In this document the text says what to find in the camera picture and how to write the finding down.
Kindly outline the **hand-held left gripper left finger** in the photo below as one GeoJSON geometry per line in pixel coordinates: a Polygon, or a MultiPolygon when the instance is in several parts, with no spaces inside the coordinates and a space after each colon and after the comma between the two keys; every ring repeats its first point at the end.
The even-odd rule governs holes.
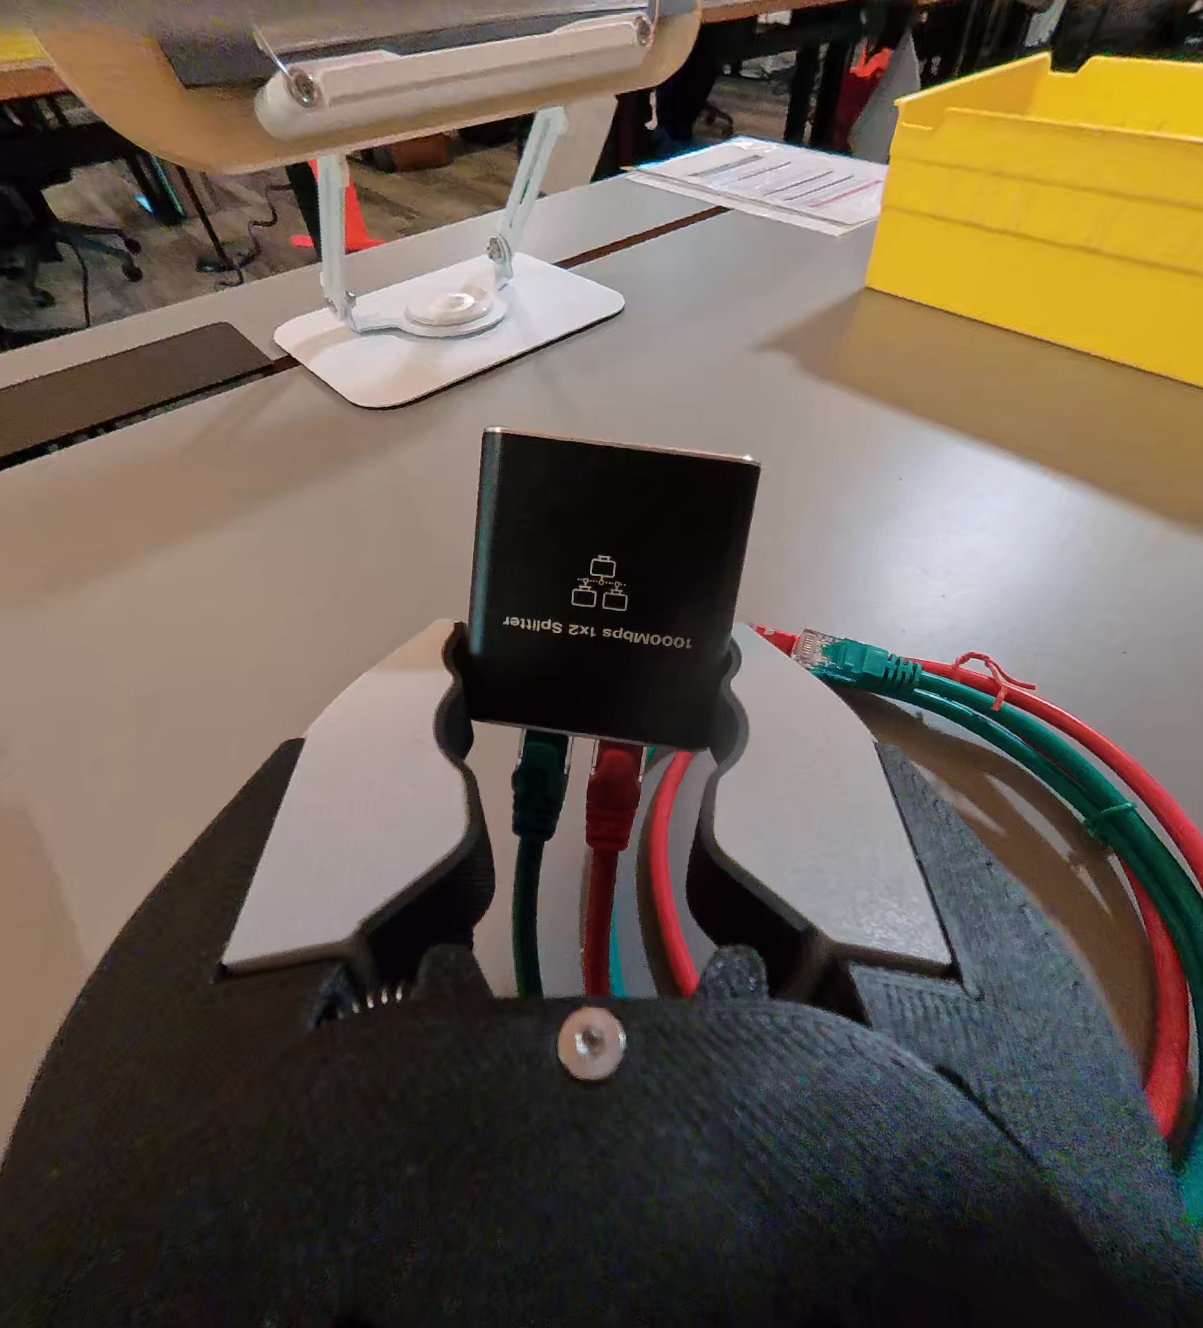
{"type": "Polygon", "coordinates": [[[227,938],[227,971],[360,956],[371,927],[469,840],[468,772],[436,729],[455,628],[426,625],[306,729],[227,938]]]}

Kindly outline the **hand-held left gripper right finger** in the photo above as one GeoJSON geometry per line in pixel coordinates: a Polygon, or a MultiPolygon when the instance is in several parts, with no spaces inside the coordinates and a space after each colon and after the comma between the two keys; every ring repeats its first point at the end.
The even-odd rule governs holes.
{"type": "Polygon", "coordinates": [[[877,743],[749,624],[731,630],[686,890],[716,944],[769,973],[837,958],[946,973],[952,953],[877,743]]]}

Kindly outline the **black ethernet splitter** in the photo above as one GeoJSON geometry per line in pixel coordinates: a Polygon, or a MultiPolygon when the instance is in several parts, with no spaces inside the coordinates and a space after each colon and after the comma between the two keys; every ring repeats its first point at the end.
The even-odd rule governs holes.
{"type": "Polygon", "coordinates": [[[751,456],[486,428],[457,664],[469,716],[706,747],[759,479],[751,456]]]}

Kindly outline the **yellow plastic bin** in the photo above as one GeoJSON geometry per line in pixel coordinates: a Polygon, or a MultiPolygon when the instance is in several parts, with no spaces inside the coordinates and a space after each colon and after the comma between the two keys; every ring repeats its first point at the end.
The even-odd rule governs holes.
{"type": "Polygon", "coordinates": [[[1203,62],[1042,54],[895,111],[869,289],[1203,389],[1203,62]]]}

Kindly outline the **grey desk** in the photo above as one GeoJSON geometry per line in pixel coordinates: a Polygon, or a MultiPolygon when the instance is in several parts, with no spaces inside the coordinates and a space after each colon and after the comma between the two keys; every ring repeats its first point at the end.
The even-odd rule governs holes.
{"type": "Polygon", "coordinates": [[[990,655],[1203,833],[1203,391],[611,180],[544,201],[612,321],[393,411],[291,367],[0,472],[0,1154],[79,988],[284,739],[465,615],[480,432],[748,454],[738,615],[990,655]]]}

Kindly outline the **red twist tie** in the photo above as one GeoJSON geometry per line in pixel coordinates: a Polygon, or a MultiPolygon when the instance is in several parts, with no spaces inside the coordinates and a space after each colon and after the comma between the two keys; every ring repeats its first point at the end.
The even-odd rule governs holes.
{"type": "Polygon", "coordinates": [[[957,655],[943,669],[943,676],[986,694],[990,712],[1000,712],[1007,704],[1015,704],[1038,691],[1035,683],[1008,673],[992,655],[978,651],[957,655]]]}

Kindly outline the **white tablet stand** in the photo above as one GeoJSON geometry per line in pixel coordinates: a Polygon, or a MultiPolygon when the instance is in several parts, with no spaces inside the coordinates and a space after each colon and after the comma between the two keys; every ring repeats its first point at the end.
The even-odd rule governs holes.
{"type": "Polygon", "coordinates": [[[352,405],[414,403],[530,355],[625,306],[623,296],[528,255],[523,233],[569,124],[566,101],[647,86],[697,34],[701,3],[547,3],[534,14],[468,22],[352,47],[293,54],[257,90],[257,122],[314,154],[324,305],[274,342],[352,405]],[[483,253],[365,294],[346,270],[347,151],[417,129],[533,112],[505,206],[483,253]]]}

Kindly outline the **printed paper sheet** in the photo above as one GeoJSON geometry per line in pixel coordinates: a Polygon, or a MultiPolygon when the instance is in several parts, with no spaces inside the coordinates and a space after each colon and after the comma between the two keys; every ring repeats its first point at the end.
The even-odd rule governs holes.
{"type": "Polygon", "coordinates": [[[791,143],[733,137],[645,162],[626,176],[713,208],[740,210],[824,237],[873,224],[888,169],[791,143]]]}

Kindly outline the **black office chair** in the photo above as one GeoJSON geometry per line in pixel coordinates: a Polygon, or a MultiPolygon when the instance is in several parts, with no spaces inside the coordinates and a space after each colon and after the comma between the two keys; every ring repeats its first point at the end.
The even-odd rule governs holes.
{"type": "MultiPolygon", "coordinates": [[[[37,274],[42,265],[58,262],[66,248],[80,271],[85,325],[91,323],[85,251],[110,258],[127,281],[140,281],[137,258],[142,248],[134,237],[115,226],[67,223],[45,197],[48,188],[70,183],[79,169],[124,159],[131,149],[130,143],[98,120],[54,127],[0,109],[0,278],[19,278],[38,307],[49,307],[54,301],[38,285],[37,274]]],[[[0,324],[0,349],[30,341],[33,334],[0,324]]]]}

